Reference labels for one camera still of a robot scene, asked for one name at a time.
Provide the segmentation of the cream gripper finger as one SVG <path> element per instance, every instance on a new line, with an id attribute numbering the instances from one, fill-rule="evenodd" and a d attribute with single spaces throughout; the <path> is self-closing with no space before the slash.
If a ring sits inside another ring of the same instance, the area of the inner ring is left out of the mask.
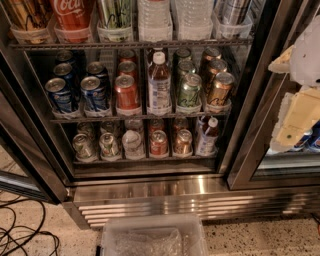
<path id="1" fill-rule="evenodd" d="M 290 150 L 319 120 L 319 89 L 308 87 L 295 94 L 286 93 L 280 105 L 278 122 L 272 132 L 271 150 Z"/>
<path id="2" fill-rule="evenodd" d="M 278 58 L 269 64 L 268 70 L 277 74 L 288 73 L 293 48 L 294 46 L 291 45 L 283 53 L 281 53 Z"/>

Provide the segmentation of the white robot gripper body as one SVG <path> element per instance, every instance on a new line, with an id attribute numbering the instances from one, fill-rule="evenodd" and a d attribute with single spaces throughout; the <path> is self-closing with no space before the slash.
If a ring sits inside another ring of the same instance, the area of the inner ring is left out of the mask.
<path id="1" fill-rule="evenodd" d="M 302 86 L 320 86 L 320 15 L 296 39 L 289 63 L 293 81 Z"/>

